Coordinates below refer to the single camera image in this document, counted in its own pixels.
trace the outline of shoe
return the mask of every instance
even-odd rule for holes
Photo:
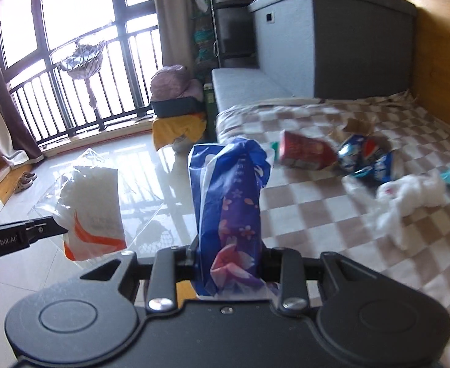
[[[37,178],[37,174],[25,172],[24,174],[22,174],[22,177],[34,181]]]
[[[29,188],[32,184],[33,180],[20,177],[19,180],[17,181],[17,185],[15,186],[14,192],[18,194],[19,192],[22,192],[25,189]]]

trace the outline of mattress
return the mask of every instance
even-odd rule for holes
[[[234,106],[217,118],[218,141],[242,136],[269,145],[283,129],[329,139],[349,117],[375,119],[376,131],[399,149],[405,174],[443,172],[450,166],[450,134],[408,94],[356,101],[269,100]],[[273,167],[260,197],[262,238],[268,247],[289,247],[304,257],[339,252],[438,300],[450,313],[450,188],[445,204],[419,208],[403,219],[409,248],[402,251],[368,222],[367,210],[352,200],[332,169]],[[314,284],[310,294],[318,296]],[[442,358],[450,368],[450,341]]]
[[[265,98],[288,98],[292,94],[260,69],[223,67],[212,72],[218,111],[234,105],[253,105]]]

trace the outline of gray storage box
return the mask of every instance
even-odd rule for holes
[[[405,0],[255,0],[259,67],[296,97],[409,88],[416,7]]]
[[[255,52],[254,19],[247,7],[214,11],[219,51],[224,55]]]

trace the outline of orange stripe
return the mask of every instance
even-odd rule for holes
[[[75,262],[77,259],[75,258],[73,252],[71,251],[71,249],[68,247],[68,245],[66,244],[66,242],[63,242],[63,246],[65,247],[65,256],[67,258],[69,258],[70,260],[72,260],[72,262]]]
[[[105,236],[95,236],[87,232],[78,220],[77,212],[75,211],[75,235],[83,242],[97,243],[99,245],[114,246],[116,250],[126,248],[125,240],[116,240],[114,238],[107,238]]]

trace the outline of brown curtain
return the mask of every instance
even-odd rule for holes
[[[25,151],[31,160],[40,160],[42,152],[27,129],[12,100],[0,69],[0,113],[12,138],[12,146],[17,151]]]
[[[185,65],[194,69],[192,0],[155,0],[164,66]]]

